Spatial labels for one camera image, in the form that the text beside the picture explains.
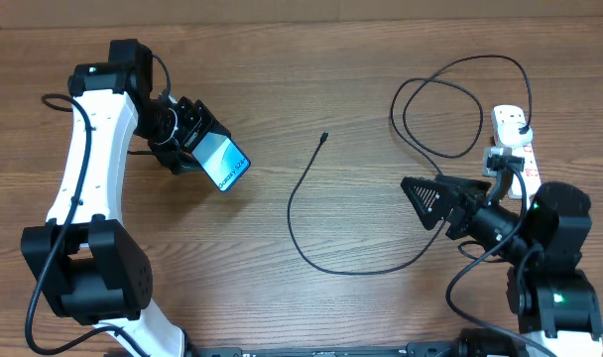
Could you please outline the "Samsung Galaxy smartphone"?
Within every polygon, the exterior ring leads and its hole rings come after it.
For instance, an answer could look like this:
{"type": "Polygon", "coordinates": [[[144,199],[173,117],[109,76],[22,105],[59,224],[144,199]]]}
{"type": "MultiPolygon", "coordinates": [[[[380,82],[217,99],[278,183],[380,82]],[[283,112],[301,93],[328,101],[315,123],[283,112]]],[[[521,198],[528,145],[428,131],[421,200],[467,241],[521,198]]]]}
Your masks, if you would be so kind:
{"type": "Polygon", "coordinates": [[[220,191],[228,191],[251,166],[234,141],[222,134],[207,133],[192,153],[220,191]]]}

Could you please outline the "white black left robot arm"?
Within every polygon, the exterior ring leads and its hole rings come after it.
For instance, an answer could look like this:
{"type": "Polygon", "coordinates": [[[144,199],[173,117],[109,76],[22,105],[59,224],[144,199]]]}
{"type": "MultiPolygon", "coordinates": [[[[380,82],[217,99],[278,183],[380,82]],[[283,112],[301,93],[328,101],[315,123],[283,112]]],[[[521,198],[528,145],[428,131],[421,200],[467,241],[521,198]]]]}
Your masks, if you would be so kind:
{"type": "Polygon", "coordinates": [[[123,224],[130,144],[145,139],[147,154],[174,175],[203,172],[221,191],[251,163],[202,102],[152,96],[159,62],[135,39],[114,40],[107,61],[75,68],[67,94],[43,96],[71,114],[72,133],[58,195],[45,223],[23,231],[21,252],[36,280],[30,307],[44,299],[133,356],[193,356],[187,333],[155,303],[151,262],[123,224]]]}

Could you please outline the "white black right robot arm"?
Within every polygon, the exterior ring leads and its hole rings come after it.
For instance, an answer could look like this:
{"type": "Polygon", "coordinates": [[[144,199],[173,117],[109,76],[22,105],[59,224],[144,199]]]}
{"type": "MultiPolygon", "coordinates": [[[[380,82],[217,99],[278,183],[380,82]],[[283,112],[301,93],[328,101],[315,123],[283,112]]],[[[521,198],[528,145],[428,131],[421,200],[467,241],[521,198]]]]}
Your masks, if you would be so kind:
{"type": "Polygon", "coordinates": [[[513,181],[439,175],[403,178],[401,188],[425,229],[448,222],[452,240],[484,247],[510,264],[507,300],[516,333],[478,318],[451,342],[415,342],[411,356],[600,356],[603,321],[593,286],[577,265],[591,229],[591,201],[577,187],[549,182],[520,214],[499,203],[513,181]]]}

